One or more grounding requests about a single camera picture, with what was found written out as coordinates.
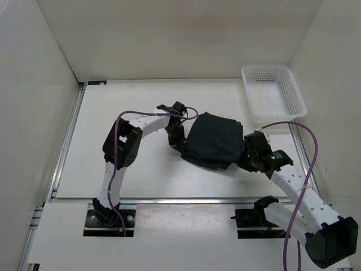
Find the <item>dark navy sport shorts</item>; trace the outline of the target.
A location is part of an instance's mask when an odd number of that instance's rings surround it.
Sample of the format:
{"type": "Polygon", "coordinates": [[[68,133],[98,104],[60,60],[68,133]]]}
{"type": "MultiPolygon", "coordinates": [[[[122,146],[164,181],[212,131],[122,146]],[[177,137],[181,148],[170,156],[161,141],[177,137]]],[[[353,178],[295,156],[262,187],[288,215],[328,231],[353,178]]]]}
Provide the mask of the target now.
{"type": "Polygon", "coordinates": [[[205,112],[193,123],[181,158],[200,167],[226,170],[239,161],[244,146],[241,122],[205,112]]]}

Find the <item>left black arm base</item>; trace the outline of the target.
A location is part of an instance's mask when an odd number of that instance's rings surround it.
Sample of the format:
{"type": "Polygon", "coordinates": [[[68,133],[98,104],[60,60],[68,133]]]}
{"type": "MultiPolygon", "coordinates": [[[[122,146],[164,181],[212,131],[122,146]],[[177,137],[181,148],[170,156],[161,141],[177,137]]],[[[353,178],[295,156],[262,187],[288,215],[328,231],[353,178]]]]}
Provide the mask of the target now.
{"type": "Polygon", "coordinates": [[[107,220],[95,210],[89,207],[86,214],[83,236],[84,237],[133,237],[136,219],[135,209],[121,209],[118,211],[122,216],[122,221],[116,213],[112,213],[111,220],[107,220]]]}

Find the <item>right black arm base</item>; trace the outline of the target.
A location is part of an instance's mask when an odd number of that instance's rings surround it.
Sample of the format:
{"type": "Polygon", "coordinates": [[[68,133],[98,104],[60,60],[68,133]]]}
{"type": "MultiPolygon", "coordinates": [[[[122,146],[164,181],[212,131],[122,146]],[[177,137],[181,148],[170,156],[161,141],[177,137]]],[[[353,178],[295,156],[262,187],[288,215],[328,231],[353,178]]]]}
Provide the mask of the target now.
{"type": "Polygon", "coordinates": [[[230,219],[236,221],[238,239],[280,239],[286,232],[277,224],[266,220],[265,208],[278,203],[274,196],[266,196],[254,202],[252,209],[235,209],[230,219]]]}

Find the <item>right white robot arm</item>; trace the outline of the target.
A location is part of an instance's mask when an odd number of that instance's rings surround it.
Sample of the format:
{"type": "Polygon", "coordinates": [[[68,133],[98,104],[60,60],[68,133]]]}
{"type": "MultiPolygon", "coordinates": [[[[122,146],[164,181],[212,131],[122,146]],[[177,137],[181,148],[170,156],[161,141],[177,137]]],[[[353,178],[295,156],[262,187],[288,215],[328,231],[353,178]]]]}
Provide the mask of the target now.
{"type": "Polygon", "coordinates": [[[343,218],[304,184],[292,159],[282,150],[245,150],[238,167],[264,173],[295,203],[296,216],[290,235],[305,248],[311,261],[325,269],[356,253],[359,226],[352,217],[343,218]]]}

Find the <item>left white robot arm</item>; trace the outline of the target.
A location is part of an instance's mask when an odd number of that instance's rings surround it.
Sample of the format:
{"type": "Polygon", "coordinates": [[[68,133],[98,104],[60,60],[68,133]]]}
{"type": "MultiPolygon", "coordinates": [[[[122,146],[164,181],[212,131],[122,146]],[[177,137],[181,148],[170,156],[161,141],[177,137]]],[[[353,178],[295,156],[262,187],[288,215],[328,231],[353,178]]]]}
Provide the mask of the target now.
{"type": "Polygon", "coordinates": [[[125,111],[119,115],[102,147],[105,175],[100,195],[93,199],[94,209],[104,225],[112,226],[118,220],[122,181],[127,167],[137,158],[141,140],[164,129],[169,146],[183,153],[186,137],[182,121],[187,119],[187,109],[179,102],[172,107],[162,104],[151,113],[125,111]]]}

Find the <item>white perforated plastic basket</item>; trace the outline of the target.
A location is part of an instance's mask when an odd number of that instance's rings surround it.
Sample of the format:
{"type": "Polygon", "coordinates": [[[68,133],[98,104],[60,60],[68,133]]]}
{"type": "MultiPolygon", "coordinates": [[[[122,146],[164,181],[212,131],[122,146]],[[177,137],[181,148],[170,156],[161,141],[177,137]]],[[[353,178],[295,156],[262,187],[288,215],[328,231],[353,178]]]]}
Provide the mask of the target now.
{"type": "Polygon", "coordinates": [[[241,74],[254,123],[266,125],[306,116],[306,105],[288,67],[247,65],[241,74]]]}

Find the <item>small dark label sticker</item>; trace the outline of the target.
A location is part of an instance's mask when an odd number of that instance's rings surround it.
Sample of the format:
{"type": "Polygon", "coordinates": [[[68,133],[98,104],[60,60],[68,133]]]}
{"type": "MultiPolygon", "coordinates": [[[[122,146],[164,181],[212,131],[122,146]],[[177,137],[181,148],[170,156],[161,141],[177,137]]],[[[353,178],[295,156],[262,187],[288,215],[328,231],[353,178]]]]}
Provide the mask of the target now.
{"type": "Polygon", "coordinates": [[[91,81],[88,81],[87,84],[88,85],[106,85],[107,80],[91,80],[91,81]]]}

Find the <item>left aluminium frame rail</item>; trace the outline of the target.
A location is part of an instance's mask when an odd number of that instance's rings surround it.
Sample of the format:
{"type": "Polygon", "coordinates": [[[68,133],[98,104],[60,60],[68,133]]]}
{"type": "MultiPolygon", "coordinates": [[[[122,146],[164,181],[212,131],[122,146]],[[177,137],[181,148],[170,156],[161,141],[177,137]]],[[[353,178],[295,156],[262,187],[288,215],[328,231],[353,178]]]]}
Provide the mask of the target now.
{"type": "Polygon", "coordinates": [[[25,242],[25,247],[23,249],[23,254],[21,256],[19,266],[17,270],[39,270],[39,264],[28,264],[28,257],[31,250],[31,246],[33,243],[33,239],[40,222],[41,214],[43,211],[43,207],[46,203],[50,203],[52,199],[52,195],[54,192],[58,190],[59,181],[61,177],[61,173],[65,164],[65,160],[67,157],[68,149],[70,146],[70,142],[72,139],[74,127],[76,126],[76,121],[78,118],[78,114],[81,108],[81,103],[83,100],[83,96],[85,94],[85,90],[87,87],[87,82],[79,83],[79,90],[77,92],[77,98],[74,103],[72,113],[67,125],[67,129],[65,132],[65,136],[63,138],[60,151],[56,156],[56,164],[54,169],[52,170],[51,177],[49,179],[48,189],[46,190],[45,196],[43,197],[41,204],[36,206],[34,212],[32,214],[32,219],[30,221],[29,232],[25,242]]]}

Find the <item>front aluminium rail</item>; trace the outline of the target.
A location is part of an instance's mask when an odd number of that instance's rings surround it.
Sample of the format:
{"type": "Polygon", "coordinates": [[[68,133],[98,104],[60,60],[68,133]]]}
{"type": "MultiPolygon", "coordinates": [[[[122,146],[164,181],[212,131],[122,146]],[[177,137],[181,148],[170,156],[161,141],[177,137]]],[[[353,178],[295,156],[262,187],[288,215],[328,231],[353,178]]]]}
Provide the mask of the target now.
{"type": "MultiPolygon", "coordinates": [[[[251,198],[121,198],[123,205],[136,204],[253,204],[258,197],[251,198]]],[[[287,197],[278,197],[282,203],[289,204],[287,197]]],[[[50,203],[87,203],[91,204],[91,198],[51,198],[50,203]]]]}

